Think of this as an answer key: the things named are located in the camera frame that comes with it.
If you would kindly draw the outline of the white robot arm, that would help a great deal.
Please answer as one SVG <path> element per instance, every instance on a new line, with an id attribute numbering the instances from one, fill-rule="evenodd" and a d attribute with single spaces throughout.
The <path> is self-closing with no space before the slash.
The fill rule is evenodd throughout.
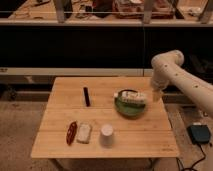
<path id="1" fill-rule="evenodd" d="M 169 83 L 175 85 L 200 110 L 213 118 L 213 85 L 181 68 L 184 55 L 172 50 L 154 56 L 151 60 L 153 75 L 150 85 L 154 92 L 161 92 Z"/>

